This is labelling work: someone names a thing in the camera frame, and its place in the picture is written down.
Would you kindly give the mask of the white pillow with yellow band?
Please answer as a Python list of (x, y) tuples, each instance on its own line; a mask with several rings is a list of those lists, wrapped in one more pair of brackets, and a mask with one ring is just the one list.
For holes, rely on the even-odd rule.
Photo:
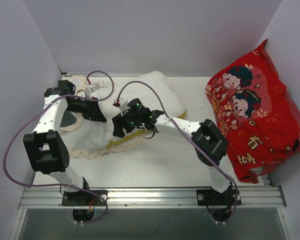
[(117, 79), (111, 101), (117, 96), (131, 101), (139, 98), (151, 110), (165, 108), (168, 114), (184, 119), (186, 107), (169, 79), (160, 71), (152, 71), (134, 79)]

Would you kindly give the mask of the white pillowcase with cream ruffle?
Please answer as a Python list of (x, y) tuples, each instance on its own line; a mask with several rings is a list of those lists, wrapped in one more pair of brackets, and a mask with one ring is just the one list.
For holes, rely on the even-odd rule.
[(120, 113), (113, 102), (127, 82), (128, 79), (114, 80), (111, 97), (98, 103), (107, 122), (89, 121), (74, 112), (64, 114), (60, 134), (71, 157), (95, 159), (109, 153), (136, 149), (144, 142), (140, 130), (133, 130), (123, 138), (113, 136), (112, 118)]

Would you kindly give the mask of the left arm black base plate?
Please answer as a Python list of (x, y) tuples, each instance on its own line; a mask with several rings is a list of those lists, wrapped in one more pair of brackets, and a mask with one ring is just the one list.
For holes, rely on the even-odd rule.
[(99, 197), (84, 191), (64, 192), (62, 206), (81, 207), (81, 206), (105, 206), (105, 202)]

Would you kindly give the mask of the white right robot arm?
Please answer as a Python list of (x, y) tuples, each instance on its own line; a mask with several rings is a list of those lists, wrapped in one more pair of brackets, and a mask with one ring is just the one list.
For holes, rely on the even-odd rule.
[(162, 110), (150, 110), (139, 98), (131, 101), (119, 98), (113, 105), (120, 113), (112, 118), (113, 136), (123, 138), (135, 129), (184, 137), (194, 147), (198, 159), (208, 166), (211, 177), (212, 200), (222, 205), (230, 198), (231, 181), (226, 177), (223, 158), (227, 155), (228, 142), (215, 123), (188, 121), (167, 115)]

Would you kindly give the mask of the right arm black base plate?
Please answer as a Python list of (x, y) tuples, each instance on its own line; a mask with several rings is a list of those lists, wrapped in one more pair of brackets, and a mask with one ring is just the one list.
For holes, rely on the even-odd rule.
[(226, 190), (219, 193), (212, 188), (196, 190), (196, 200), (199, 206), (233, 206), (235, 204), (236, 190)]

